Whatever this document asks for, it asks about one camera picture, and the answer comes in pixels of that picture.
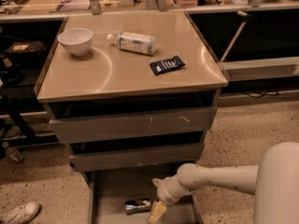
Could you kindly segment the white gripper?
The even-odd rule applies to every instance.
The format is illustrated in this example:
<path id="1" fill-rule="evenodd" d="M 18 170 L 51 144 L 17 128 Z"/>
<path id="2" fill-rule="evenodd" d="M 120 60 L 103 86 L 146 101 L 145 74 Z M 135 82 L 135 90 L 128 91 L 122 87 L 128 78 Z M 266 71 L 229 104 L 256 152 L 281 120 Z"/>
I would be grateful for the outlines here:
<path id="1" fill-rule="evenodd" d="M 164 179 L 152 178 L 151 182 L 157 188 L 157 197 L 160 201 L 154 202 L 150 211 L 149 224 L 156 224 L 167 210 L 167 205 L 176 203 L 187 195 L 176 175 Z"/>

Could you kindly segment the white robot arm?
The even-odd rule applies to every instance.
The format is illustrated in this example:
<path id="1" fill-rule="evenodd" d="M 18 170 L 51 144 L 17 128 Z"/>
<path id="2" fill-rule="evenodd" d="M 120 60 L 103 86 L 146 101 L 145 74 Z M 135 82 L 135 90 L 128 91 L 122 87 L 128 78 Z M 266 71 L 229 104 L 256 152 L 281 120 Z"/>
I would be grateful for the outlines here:
<path id="1" fill-rule="evenodd" d="M 149 223 L 156 224 L 167 207 L 203 186 L 213 186 L 254 197 L 254 224 L 299 224 L 299 144 L 284 142 L 270 147 L 259 164 L 208 168 L 185 163 L 177 173 L 154 178 L 158 200 Z"/>

